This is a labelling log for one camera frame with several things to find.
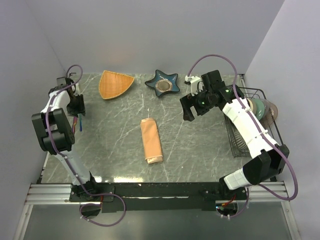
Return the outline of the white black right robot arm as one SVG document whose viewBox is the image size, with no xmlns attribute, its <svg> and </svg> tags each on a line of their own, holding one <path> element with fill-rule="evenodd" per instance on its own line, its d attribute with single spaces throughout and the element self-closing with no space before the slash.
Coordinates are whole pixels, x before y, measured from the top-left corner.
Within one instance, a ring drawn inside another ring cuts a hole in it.
<svg viewBox="0 0 320 240">
<path fill-rule="evenodd" d="M 268 134 L 237 85 L 226 85 L 218 70 L 200 77 L 186 76 L 185 83 L 190 85 L 191 92 L 180 98 L 183 119 L 195 119 L 191 107 L 199 116 L 218 107 L 235 126 L 252 158 L 242 168 L 220 178 L 218 192 L 223 199 L 232 198 L 238 188 L 258 185 L 283 171 L 284 158 L 290 153 L 288 147 L 279 145 Z"/>
</svg>

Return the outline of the iridescent knife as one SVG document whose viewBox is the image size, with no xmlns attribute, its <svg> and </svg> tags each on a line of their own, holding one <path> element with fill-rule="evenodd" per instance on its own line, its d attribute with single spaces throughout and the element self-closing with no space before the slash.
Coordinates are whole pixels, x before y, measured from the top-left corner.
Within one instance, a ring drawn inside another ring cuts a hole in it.
<svg viewBox="0 0 320 240">
<path fill-rule="evenodd" d="M 77 118 L 77 117 L 74 117 L 74 118 L 73 118 L 73 121 L 72 121 L 72 132 L 73 132 L 73 133 L 75 133 L 75 131 L 76 131 L 77 122 L 78 122 L 78 118 Z"/>
</svg>

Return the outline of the peach satin napkin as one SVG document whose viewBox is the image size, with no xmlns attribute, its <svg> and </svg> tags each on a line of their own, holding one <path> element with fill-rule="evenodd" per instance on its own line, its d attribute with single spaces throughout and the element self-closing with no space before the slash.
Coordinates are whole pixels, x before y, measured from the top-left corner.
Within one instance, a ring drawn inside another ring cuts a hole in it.
<svg viewBox="0 0 320 240">
<path fill-rule="evenodd" d="M 148 164 L 163 161 L 162 146 L 156 121 L 149 117 L 140 122 L 144 157 Z"/>
</svg>

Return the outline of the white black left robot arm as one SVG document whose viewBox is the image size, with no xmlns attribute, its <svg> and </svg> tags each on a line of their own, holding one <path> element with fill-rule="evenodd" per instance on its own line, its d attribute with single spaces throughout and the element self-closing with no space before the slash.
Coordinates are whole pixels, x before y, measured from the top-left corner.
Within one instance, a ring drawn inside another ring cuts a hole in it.
<svg viewBox="0 0 320 240">
<path fill-rule="evenodd" d="M 91 172 L 84 166 L 76 151 L 75 130 L 67 116 L 78 121 L 86 114 L 84 96 L 69 77 L 59 77 L 57 86 L 50 89 L 45 108 L 31 116 L 39 145 L 62 163 L 72 179 L 71 195 L 80 200 L 94 201 L 99 188 Z"/>
</svg>

